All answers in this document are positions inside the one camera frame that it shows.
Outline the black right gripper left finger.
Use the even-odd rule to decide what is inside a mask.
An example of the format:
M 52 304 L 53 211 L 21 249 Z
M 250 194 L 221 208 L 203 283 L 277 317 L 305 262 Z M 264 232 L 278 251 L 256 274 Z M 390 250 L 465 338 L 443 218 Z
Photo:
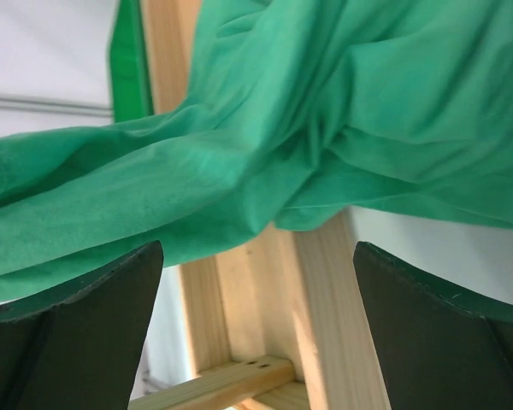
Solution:
M 125 409 L 162 275 L 159 242 L 0 305 L 0 409 Z

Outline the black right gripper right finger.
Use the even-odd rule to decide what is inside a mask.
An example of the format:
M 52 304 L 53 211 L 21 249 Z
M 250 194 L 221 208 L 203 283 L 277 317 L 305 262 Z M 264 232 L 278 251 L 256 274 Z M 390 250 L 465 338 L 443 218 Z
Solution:
M 513 305 L 372 243 L 353 263 L 394 409 L 513 409 Z

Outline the green tank top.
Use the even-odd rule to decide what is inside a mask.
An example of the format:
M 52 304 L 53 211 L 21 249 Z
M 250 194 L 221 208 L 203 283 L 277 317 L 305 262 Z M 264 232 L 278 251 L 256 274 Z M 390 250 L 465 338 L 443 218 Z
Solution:
M 513 1 L 206 1 L 166 114 L 0 138 L 0 302 L 356 205 L 513 229 Z

